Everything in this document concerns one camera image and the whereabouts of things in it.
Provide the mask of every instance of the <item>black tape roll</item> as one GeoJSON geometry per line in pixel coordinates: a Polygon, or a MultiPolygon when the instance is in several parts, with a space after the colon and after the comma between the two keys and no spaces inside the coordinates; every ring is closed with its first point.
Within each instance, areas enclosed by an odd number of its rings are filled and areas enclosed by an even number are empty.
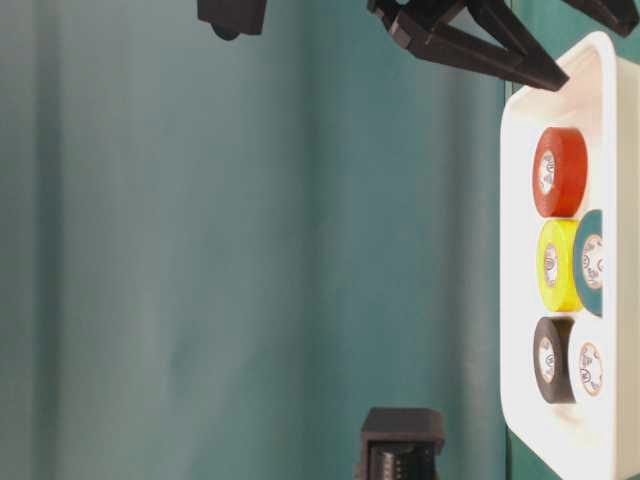
{"type": "Polygon", "coordinates": [[[573,320],[543,317],[533,338],[533,368],[548,403],[575,403],[569,378],[569,337],[573,320]]]}

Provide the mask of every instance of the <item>green wall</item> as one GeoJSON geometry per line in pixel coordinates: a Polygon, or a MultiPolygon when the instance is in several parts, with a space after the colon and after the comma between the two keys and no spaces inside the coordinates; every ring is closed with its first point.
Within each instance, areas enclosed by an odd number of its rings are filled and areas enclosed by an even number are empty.
{"type": "Polygon", "coordinates": [[[1,7],[0,476],[348,478],[426,405],[443,478],[503,478],[502,84],[363,2],[194,3],[1,7]]]}

